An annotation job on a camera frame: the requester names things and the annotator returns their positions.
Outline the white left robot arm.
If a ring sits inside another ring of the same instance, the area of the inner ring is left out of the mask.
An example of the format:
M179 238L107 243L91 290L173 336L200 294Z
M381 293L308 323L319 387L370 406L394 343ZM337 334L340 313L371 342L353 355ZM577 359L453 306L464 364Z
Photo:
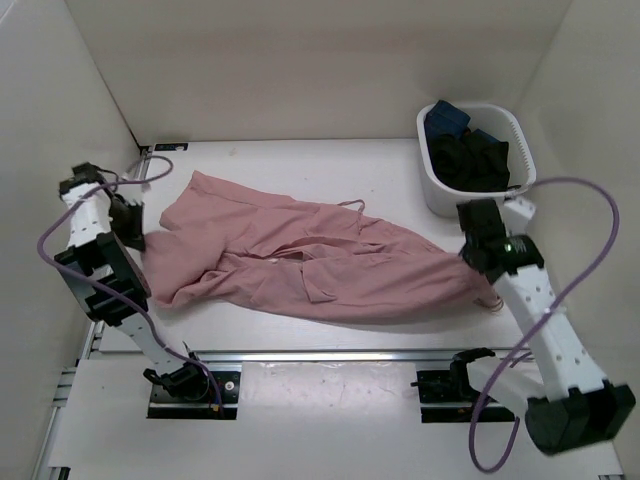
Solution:
M144 203L129 193L128 180L91 163L72 168L59 184L70 213L70 238L49 259L87 317L128 336L151 361L143 372L174 398L200 400L210 393L210 377L197 356L174 346L148 314L150 288L129 251L143 253Z

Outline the pink trousers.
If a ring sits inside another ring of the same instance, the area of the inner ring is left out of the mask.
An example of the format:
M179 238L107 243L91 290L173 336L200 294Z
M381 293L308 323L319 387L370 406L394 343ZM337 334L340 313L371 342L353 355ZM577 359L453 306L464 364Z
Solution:
M152 297L167 309L207 298L325 322L500 305L460 256L364 208L361 200L304 202L195 172L145 237Z

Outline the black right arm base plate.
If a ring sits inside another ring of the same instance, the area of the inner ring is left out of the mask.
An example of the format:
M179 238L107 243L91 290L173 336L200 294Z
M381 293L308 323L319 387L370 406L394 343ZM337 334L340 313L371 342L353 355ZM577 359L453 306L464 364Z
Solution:
M447 370L419 370L411 386L418 392L421 422L424 424L471 421L479 393L456 386Z

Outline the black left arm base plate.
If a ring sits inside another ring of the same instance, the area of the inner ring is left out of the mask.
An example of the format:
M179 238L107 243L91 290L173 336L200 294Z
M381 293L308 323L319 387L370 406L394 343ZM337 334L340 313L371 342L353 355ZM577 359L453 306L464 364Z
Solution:
M176 374L159 376L145 369L152 385L147 408L149 419L235 420L241 387L241 371L213 371L218 391L198 367L187 364Z

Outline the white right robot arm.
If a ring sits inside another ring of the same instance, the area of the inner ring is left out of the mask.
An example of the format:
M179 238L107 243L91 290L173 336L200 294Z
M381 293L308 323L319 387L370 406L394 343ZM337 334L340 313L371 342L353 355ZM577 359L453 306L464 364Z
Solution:
M462 259L489 281L523 337L503 359L486 348L457 354L450 390L464 400L478 394L474 420L488 399L497 401L545 455L611 441L636 398L628 385L608 379L577 336L562 309L566 295L554 292L519 205L480 199L457 207Z

